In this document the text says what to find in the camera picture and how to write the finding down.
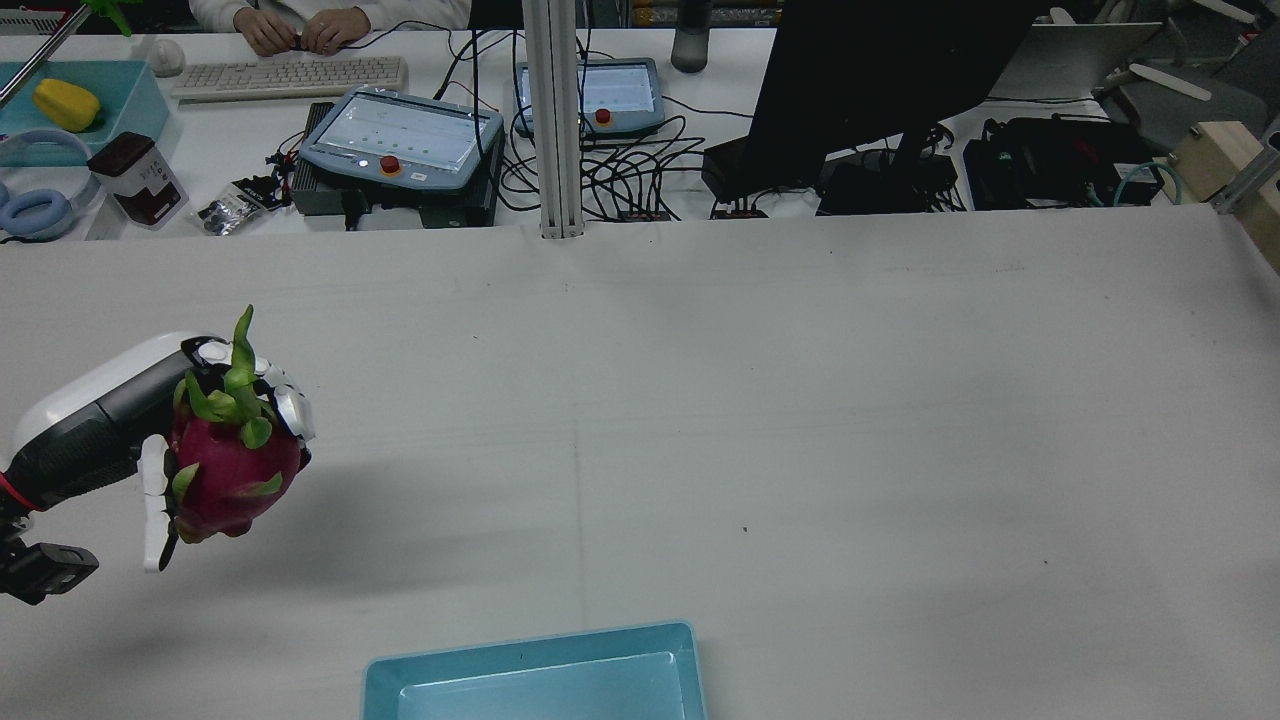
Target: robotic hand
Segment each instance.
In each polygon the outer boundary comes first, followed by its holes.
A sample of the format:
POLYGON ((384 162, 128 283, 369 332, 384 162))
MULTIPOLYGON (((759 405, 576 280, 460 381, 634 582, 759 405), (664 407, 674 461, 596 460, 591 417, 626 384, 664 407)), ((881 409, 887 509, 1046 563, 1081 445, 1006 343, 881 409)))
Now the robotic hand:
MULTIPOLYGON (((29 605, 70 591, 97 568, 79 547, 26 546, 32 511, 141 471, 146 505, 145 565, 160 571, 177 543, 166 469, 174 389, 189 370, 207 388, 230 369, 232 343, 211 334, 168 333, 125 351, 47 396, 18 423, 18 448, 0 473, 0 592, 29 605)), ((253 391, 302 447, 315 437, 311 407, 293 380, 257 357, 253 391)))

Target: headphones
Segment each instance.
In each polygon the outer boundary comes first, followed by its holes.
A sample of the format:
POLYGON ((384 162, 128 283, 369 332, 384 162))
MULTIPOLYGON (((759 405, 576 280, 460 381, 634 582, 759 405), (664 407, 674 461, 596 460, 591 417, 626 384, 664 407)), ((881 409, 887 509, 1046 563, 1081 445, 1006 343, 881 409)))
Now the headphones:
MULTIPOLYGON (((93 156, 83 140, 55 128, 28 129, 10 135, 0 141, 0 156, 22 152, 28 146, 45 142, 74 150, 84 156, 86 164, 93 156)), ((88 173, 84 184, 70 199, 49 188, 32 190, 10 197, 9 188, 0 182, 0 229, 15 238, 55 240, 70 229, 76 217, 97 195, 97 188, 99 182, 93 173, 88 173)))

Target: yellow bell pepper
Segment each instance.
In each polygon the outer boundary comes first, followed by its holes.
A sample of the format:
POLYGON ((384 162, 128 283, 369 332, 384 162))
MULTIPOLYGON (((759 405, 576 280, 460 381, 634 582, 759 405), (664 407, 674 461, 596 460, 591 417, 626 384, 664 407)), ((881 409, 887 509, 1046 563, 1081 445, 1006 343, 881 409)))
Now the yellow bell pepper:
POLYGON ((68 132, 81 132, 93 124, 97 111, 102 109, 92 92, 58 78, 40 81, 31 100, 54 124, 68 132))

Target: teal tray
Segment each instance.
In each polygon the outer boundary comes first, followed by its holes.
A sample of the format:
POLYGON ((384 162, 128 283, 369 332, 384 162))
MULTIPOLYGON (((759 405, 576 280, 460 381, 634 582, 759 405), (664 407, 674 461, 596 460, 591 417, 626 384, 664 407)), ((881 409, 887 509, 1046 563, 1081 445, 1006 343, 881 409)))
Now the teal tray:
POLYGON ((374 660, 362 720, 705 720, 694 629, 636 625, 374 660))
MULTIPOLYGON (((8 82, 22 63, 0 63, 0 83, 8 82)), ((151 68, 142 60, 67 60, 49 61, 31 76, 22 90, 0 109, 0 135, 13 135, 32 128, 58 127, 31 101, 41 79, 51 77, 78 85, 97 96, 102 104, 97 119, 86 131, 76 133, 93 152, 101 150, 124 131, 160 140, 160 131, 169 120, 165 102, 151 68)), ((0 158, 0 165, 47 167, 83 165, 84 158, 60 146, 29 147, 20 155, 0 158)))

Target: person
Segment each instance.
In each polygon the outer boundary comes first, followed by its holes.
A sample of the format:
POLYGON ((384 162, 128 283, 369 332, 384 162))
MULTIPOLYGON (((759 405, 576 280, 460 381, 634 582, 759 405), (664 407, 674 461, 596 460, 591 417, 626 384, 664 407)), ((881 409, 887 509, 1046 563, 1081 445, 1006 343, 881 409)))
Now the person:
POLYGON ((200 27, 238 32, 262 58, 289 50, 333 55, 403 20, 465 29, 471 15, 471 0, 189 0, 189 5, 200 27))

